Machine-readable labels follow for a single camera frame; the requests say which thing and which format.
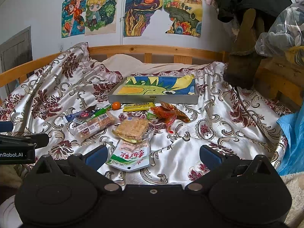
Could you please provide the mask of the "orange red snack bag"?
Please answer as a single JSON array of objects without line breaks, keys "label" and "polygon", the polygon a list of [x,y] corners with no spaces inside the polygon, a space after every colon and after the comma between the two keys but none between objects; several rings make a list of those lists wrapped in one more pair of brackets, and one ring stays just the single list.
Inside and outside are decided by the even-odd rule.
[{"label": "orange red snack bag", "polygon": [[166,102],[160,102],[160,106],[151,107],[146,114],[146,118],[149,121],[162,122],[165,123],[166,131],[169,134],[174,132],[171,130],[171,126],[175,120],[183,121],[184,123],[189,123],[190,119],[181,110],[179,110],[173,104],[168,104]]}]

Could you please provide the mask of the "black hanging garment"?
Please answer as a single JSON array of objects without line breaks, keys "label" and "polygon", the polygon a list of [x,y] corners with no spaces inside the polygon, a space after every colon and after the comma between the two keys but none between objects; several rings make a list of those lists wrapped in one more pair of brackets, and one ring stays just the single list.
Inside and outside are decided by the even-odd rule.
[{"label": "black hanging garment", "polygon": [[218,6],[217,18],[228,23],[234,17],[239,23],[248,9],[254,9],[257,16],[265,24],[272,24],[278,15],[292,4],[291,0],[216,0]]}]

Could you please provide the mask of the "olive brown hanging trousers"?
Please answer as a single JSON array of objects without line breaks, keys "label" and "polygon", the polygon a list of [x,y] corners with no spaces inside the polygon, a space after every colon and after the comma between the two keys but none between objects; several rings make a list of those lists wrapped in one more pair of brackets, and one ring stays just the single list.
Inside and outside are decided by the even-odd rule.
[{"label": "olive brown hanging trousers", "polygon": [[256,53],[255,44],[264,32],[264,22],[254,9],[248,9],[243,16],[237,39],[229,55],[224,80],[231,86],[251,89],[262,56]]}]

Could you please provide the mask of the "blue white sachet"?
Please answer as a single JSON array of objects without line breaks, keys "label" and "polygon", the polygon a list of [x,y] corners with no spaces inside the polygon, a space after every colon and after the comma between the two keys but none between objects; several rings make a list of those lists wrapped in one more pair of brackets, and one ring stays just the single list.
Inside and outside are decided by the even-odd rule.
[{"label": "blue white sachet", "polygon": [[64,119],[64,122],[65,123],[69,123],[71,121],[83,121],[81,120],[78,116],[80,115],[81,112],[77,112],[77,113],[74,113],[74,114],[69,114],[69,115],[66,115],[63,119]]}]

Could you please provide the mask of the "wooden bed frame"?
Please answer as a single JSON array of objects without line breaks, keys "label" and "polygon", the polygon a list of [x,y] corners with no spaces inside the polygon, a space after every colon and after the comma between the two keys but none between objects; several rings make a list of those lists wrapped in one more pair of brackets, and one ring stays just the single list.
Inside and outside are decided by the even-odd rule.
[{"label": "wooden bed frame", "polygon": [[[200,61],[228,63],[232,55],[226,51],[215,52],[204,49],[183,48],[163,45],[109,45],[88,48],[94,58],[110,58],[116,54],[135,55],[144,63],[156,63],[157,58],[170,58],[174,63],[193,64]],[[29,73],[37,70],[59,56],[59,53],[26,62],[1,74],[1,86],[18,79],[23,82]],[[261,61],[256,71],[254,87],[265,98],[276,98],[290,109],[298,109],[303,102],[303,67],[295,66],[278,58]]]}]

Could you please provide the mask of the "yellow snack packet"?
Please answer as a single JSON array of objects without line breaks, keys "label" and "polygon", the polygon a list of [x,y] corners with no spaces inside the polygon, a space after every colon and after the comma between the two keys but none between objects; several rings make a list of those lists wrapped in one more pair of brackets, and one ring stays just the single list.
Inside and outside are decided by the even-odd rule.
[{"label": "yellow snack packet", "polygon": [[152,107],[155,107],[155,104],[153,102],[146,102],[140,104],[127,104],[124,105],[123,112],[148,111]]}]

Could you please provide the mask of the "landscape fields drawing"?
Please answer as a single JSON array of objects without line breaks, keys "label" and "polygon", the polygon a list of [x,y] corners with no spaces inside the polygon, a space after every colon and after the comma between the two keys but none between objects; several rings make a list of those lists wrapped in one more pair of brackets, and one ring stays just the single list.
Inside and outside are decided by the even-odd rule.
[{"label": "landscape fields drawing", "polygon": [[203,20],[203,0],[163,0],[172,22],[165,33],[199,37]]}]

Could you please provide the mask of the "cream pillow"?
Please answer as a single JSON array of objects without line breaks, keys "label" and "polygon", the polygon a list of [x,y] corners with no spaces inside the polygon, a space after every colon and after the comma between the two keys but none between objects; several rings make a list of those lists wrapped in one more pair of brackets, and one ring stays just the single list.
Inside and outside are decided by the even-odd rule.
[{"label": "cream pillow", "polygon": [[102,62],[110,71],[118,71],[123,77],[130,76],[135,73],[140,74],[156,74],[168,70],[180,70],[182,68],[199,69],[206,67],[207,64],[202,65],[188,65],[182,63],[143,63],[132,56],[124,54],[116,54]]}]

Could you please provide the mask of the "clear-wrapped cracker pack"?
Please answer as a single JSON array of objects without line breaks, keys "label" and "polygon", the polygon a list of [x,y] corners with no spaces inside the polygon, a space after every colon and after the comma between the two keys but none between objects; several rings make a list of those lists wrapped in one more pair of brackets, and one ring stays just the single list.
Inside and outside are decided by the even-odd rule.
[{"label": "clear-wrapped cracker pack", "polygon": [[132,144],[150,141],[154,132],[154,126],[147,119],[137,117],[126,118],[112,130],[116,137]]}]

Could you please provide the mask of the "long biscuit bar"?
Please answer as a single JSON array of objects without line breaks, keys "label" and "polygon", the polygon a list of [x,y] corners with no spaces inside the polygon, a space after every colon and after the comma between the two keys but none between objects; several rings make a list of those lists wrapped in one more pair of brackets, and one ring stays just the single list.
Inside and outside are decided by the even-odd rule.
[{"label": "long biscuit bar", "polygon": [[106,112],[72,129],[71,134],[75,137],[76,141],[82,143],[89,137],[101,132],[101,130],[117,123],[119,123],[119,119],[110,112]]}]

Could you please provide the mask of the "green stick snack packet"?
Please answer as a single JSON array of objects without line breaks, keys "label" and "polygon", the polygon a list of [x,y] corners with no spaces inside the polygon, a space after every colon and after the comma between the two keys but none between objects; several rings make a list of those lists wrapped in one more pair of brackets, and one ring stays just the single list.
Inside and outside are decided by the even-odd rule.
[{"label": "green stick snack packet", "polygon": [[98,117],[100,115],[103,115],[105,114],[107,111],[110,111],[111,110],[111,105],[108,104],[106,106],[104,106],[103,108],[97,110],[92,116],[90,116],[88,119],[85,120],[85,122],[95,118],[95,117]]}]

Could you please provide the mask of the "starry swirl drawing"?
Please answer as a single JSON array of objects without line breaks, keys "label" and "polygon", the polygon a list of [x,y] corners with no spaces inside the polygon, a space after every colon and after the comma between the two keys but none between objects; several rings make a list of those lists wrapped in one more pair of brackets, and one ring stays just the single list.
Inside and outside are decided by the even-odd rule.
[{"label": "starry swirl drawing", "polygon": [[125,0],[125,37],[141,36],[151,17],[163,7],[163,0]]}]

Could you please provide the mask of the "floral satin bedspread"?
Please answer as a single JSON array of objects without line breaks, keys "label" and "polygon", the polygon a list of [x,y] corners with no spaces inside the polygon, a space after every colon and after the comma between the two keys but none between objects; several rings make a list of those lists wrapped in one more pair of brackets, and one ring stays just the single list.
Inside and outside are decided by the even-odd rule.
[{"label": "floral satin bedspread", "polygon": [[[277,106],[255,90],[234,88],[223,79],[226,65],[221,62],[199,69],[182,68],[154,75],[195,76],[198,104],[178,104],[190,118],[175,121],[173,134],[165,124],[153,123],[151,164],[135,172],[108,165],[99,172],[121,186],[126,184],[185,185],[207,173],[199,150],[207,145],[221,154],[234,153],[242,159],[263,154],[278,168],[286,151],[287,138],[277,123]],[[140,73],[131,76],[145,75]],[[111,128],[79,143],[71,134],[73,123],[64,116],[90,106],[104,107],[108,94],[124,77],[108,70],[89,55],[87,43],[79,43],[38,70],[18,86],[1,104],[1,120],[14,125],[13,136],[46,133],[49,143],[36,156],[49,154],[65,160],[73,153],[86,154],[98,146],[112,152],[118,139]]]}]

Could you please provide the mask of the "white green pouch snack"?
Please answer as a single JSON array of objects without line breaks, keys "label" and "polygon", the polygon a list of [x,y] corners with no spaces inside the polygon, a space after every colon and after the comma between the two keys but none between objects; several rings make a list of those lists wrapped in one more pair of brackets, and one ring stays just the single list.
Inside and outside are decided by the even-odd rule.
[{"label": "white green pouch snack", "polygon": [[146,168],[150,165],[150,144],[148,141],[132,144],[121,139],[106,164],[125,172]]}]

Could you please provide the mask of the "small orange fruit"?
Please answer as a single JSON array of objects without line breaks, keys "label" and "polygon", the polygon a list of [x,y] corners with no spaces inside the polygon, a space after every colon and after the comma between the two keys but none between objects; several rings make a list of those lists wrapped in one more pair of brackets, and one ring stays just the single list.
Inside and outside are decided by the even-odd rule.
[{"label": "small orange fruit", "polygon": [[121,109],[121,103],[120,102],[118,102],[118,101],[116,101],[116,102],[113,102],[112,103],[112,110],[119,110],[119,109]]}]

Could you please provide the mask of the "anime girl orange drawing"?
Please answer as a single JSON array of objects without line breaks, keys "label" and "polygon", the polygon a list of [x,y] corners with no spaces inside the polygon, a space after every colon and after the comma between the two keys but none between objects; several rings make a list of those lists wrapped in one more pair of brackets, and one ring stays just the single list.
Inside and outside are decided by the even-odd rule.
[{"label": "anime girl orange drawing", "polygon": [[61,14],[61,37],[83,35],[87,0],[64,0]]}]

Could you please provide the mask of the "blue plastic bag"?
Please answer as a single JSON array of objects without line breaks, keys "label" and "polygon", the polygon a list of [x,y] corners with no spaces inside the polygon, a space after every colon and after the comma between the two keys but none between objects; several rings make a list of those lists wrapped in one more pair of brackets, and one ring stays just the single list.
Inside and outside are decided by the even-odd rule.
[{"label": "blue plastic bag", "polygon": [[287,148],[278,168],[280,176],[303,172],[303,109],[277,121],[287,138]]}]

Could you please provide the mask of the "grey door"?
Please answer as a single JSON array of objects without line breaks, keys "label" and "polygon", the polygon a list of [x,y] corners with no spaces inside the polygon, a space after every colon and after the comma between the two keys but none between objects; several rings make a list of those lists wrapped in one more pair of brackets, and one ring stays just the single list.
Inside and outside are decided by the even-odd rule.
[{"label": "grey door", "polygon": [[1,71],[32,61],[31,27],[20,31],[1,44]]}]

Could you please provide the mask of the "grey tray with colourful liner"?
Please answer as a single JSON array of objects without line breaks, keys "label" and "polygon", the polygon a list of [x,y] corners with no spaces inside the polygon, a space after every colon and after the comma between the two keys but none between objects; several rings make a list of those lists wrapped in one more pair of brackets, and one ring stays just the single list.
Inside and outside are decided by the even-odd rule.
[{"label": "grey tray with colourful liner", "polygon": [[198,104],[199,91],[194,75],[128,76],[108,94],[110,103],[135,104],[167,102],[169,104]]}]

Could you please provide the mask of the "blond boy drawing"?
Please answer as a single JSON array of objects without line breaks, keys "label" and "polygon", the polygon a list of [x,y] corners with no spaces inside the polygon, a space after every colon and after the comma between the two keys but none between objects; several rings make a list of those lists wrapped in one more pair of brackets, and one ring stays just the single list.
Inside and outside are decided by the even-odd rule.
[{"label": "blond boy drawing", "polygon": [[87,0],[85,35],[116,33],[117,0]]}]

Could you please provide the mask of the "clear plastic bag of clothes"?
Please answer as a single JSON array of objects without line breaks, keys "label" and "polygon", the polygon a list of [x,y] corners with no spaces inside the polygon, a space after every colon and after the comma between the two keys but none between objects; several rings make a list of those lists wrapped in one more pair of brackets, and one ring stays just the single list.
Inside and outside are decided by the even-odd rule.
[{"label": "clear plastic bag of clothes", "polygon": [[285,57],[303,66],[303,0],[295,0],[276,18],[268,32],[259,36],[255,50],[264,57]]}]

